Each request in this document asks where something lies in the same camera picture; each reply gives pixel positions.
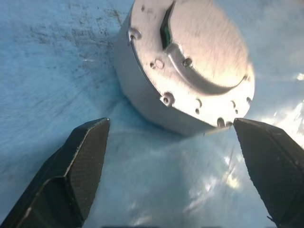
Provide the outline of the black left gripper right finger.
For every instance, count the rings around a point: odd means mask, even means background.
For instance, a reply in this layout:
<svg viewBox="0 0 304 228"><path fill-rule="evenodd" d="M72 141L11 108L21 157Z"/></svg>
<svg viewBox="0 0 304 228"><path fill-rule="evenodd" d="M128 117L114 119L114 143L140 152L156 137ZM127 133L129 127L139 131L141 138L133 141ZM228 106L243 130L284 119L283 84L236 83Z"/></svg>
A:
<svg viewBox="0 0 304 228"><path fill-rule="evenodd" d="M279 127L245 118L233 125L270 220L277 228L304 228L304 149Z"/></svg>

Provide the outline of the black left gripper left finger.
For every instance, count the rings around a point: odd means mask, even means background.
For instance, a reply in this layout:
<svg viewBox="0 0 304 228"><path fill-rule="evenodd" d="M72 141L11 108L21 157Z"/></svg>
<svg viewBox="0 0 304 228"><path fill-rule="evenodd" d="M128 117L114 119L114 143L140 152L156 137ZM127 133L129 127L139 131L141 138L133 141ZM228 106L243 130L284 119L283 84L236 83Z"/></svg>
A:
<svg viewBox="0 0 304 228"><path fill-rule="evenodd" d="M41 166L0 228L82 228L104 164L110 119L75 128Z"/></svg>

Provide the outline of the motor housing with copper windings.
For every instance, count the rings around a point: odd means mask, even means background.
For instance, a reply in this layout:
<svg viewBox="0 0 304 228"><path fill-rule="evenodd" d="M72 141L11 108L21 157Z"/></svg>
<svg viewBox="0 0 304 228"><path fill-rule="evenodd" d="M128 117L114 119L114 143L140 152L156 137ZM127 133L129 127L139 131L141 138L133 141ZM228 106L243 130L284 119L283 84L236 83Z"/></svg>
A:
<svg viewBox="0 0 304 228"><path fill-rule="evenodd" d="M188 114L167 107L161 95L146 78L142 66L137 63L129 38L130 14L124 20L114 43L114 67L122 92L135 109L149 122L165 130L185 136L211 132L216 128Z"/></svg>

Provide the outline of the round silver motor lid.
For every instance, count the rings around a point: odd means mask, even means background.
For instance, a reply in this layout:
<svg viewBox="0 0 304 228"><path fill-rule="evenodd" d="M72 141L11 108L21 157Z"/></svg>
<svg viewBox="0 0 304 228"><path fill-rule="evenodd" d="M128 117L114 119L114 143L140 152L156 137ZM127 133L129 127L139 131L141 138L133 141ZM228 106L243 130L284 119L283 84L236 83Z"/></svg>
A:
<svg viewBox="0 0 304 228"><path fill-rule="evenodd" d="M151 91L140 112L165 127L224 127L244 117L255 92L248 50L213 0L135 0L132 48Z"/></svg>

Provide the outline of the blue plastic table cover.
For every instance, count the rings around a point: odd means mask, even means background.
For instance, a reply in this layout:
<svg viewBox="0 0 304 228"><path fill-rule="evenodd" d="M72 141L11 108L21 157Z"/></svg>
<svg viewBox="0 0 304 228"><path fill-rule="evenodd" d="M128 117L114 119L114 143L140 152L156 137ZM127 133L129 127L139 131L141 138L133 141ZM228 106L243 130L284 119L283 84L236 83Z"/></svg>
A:
<svg viewBox="0 0 304 228"><path fill-rule="evenodd" d="M123 94L116 36L135 0L0 0L0 225L78 126L110 119L82 228L277 228L233 122L185 136ZM304 0L213 0L238 28L255 75L242 117L304 149Z"/></svg>

